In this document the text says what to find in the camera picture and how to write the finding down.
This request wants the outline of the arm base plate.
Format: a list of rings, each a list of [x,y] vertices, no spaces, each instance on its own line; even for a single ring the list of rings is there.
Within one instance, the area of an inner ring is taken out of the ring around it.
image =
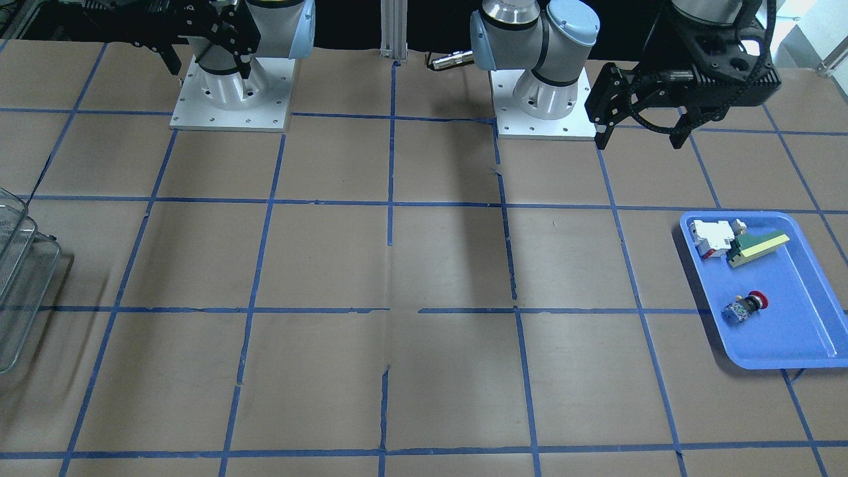
[[[539,119],[520,109],[513,90],[520,79],[521,70],[490,72],[494,112],[500,138],[529,140],[591,141],[596,126],[588,118],[585,102],[590,94],[590,79],[586,69],[580,73],[576,85],[576,99],[570,113],[561,119]]]
[[[170,126],[182,131],[283,133],[297,60],[254,58],[246,79],[215,75],[193,63],[183,81]]]

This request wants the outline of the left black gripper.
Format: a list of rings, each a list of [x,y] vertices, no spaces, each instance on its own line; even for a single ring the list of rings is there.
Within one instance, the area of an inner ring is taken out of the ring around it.
[[[688,76],[667,86],[669,99],[640,99],[636,102],[636,122],[654,133],[669,136],[679,149],[696,128],[709,121],[721,121],[733,106],[727,100],[742,87],[758,54],[742,49],[742,40],[761,42],[766,29],[756,19],[748,24],[707,25],[688,19],[682,13],[661,13],[653,30],[653,71],[686,72]],[[588,118],[596,124],[597,148],[605,149],[615,125],[630,117],[626,99],[631,82],[647,74],[642,64],[630,69],[606,63],[598,73],[586,100]],[[662,127],[645,120],[640,113],[651,108],[684,106],[686,112],[675,126]]]

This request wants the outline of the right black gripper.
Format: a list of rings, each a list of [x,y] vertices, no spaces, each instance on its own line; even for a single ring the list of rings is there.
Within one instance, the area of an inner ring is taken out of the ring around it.
[[[194,52],[204,72],[246,80],[261,39],[246,3],[209,1],[67,1],[66,33],[73,40],[156,46],[177,78]]]

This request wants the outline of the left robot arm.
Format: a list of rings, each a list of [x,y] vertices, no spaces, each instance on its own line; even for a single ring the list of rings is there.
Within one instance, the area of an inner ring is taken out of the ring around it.
[[[663,1],[639,63],[604,64],[585,100],[599,149],[632,118],[679,149],[733,107],[755,107],[781,88],[772,62],[776,2]],[[513,97],[540,120],[566,117],[602,22],[581,1],[484,1],[470,16],[470,49],[486,72],[519,70]]]

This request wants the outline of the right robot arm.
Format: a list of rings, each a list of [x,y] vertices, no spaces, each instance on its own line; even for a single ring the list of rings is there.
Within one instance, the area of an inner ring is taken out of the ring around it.
[[[182,70],[174,46],[193,48],[197,90],[222,111],[254,107],[270,90],[263,58],[310,55],[313,1],[61,1],[72,35],[147,48],[173,75]]]

